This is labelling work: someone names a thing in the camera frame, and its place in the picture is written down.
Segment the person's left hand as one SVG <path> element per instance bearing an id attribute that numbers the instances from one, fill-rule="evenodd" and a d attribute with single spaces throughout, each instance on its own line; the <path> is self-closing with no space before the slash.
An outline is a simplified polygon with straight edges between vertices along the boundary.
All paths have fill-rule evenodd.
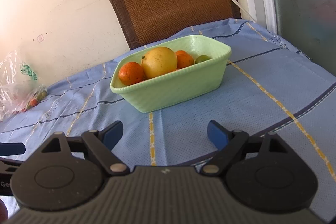
<path id="1" fill-rule="evenodd" d="M 8 211 L 4 202 L 0 200 L 0 222 L 4 222 L 8 219 Z"/>

